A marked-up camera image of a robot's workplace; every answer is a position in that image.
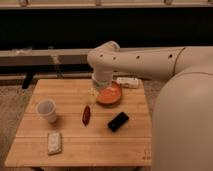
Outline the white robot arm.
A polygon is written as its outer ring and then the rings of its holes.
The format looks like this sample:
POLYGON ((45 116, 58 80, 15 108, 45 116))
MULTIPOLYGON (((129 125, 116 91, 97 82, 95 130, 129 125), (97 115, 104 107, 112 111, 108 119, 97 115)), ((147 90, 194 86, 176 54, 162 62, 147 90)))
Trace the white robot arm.
POLYGON ((115 71, 166 82, 152 115, 152 171, 213 171, 213 46, 123 51, 109 41, 87 61, 97 89, 115 71))

